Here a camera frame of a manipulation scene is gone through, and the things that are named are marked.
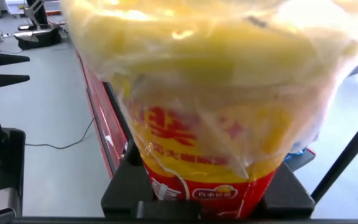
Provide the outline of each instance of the instant noodle cup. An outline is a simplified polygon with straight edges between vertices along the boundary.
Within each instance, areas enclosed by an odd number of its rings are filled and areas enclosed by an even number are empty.
[[[358,53],[356,1],[62,1],[160,200],[247,217],[313,140]]]

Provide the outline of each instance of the black cable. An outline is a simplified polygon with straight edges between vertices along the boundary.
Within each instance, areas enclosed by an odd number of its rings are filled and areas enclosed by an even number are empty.
[[[10,52],[10,51],[7,51],[7,50],[1,50],[0,49],[0,53],[7,53],[7,54],[20,54],[22,53],[24,50],[20,50],[18,52]]]
[[[72,143],[72,144],[69,144],[68,146],[57,147],[57,146],[53,146],[53,145],[51,145],[51,144],[26,144],[26,146],[34,146],[34,147],[38,147],[38,146],[48,146],[48,147],[52,147],[52,148],[54,148],[54,149],[59,149],[59,150],[61,150],[61,149],[67,149],[67,148],[69,148],[69,147],[75,146],[75,145],[78,144],[78,143],[81,143],[81,142],[84,140],[84,138],[85,138],[85,136],[86,136],[86,133],[87,133],[88,130],[90,129],[90,127],[91,127],[93,121],[94,121],[94,118],[92,118],[92,120],[91,120],[91,122],[89,123],[89,125],[88,125],[88,127],[87,127],[87,129],[86,129],[86,131],[85,131],[85,133],[84,133],[84,135],[82,136],[82,138],[81,138],[79,141],[77,141],[77,142],[74,142],[74,143]]]

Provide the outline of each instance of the black holder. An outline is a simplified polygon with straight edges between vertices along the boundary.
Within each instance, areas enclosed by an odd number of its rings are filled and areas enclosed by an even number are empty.
[[[133,141],[129,143],[127,154],[104,193],[101,205],[106,218],[197,220],[201,216],[198,202],[156,199]],[[309,218],[313,210],[314,200],[283,163],[252,218]]]

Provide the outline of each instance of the black base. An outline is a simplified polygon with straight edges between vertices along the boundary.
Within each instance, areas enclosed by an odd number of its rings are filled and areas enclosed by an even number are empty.
[[[6,135],[0,147],[0,190],[13,188],[19,196],[16,216],[21,215],[24,175],[25,133],[18,129],[3,128]]]
[[[27,39],[23,39],[22,37],[18,37],[15,35],[15,38],[19,41],[18,46],[22,50],[35,49],[39,47],[49,47],[55,44],[60,43],[62,41],[62,37],[59,34],[58,27],[51,29],[48,32],[33,32],[33,35],[38,39],[38,41],[29,41]]]
[[[196,220],[197,202],[158,201],[138,149],[132,145],[118,167],[101,201],[106,218]],[[252,218],[309,218],[314,201],[283,163],[277,170]]]

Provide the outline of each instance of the transparent plastic bag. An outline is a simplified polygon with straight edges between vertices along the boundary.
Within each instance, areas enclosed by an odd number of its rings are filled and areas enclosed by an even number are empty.
[[[62,0],[157,197],[246,217],[306,147],[358,54],[358,1]]]

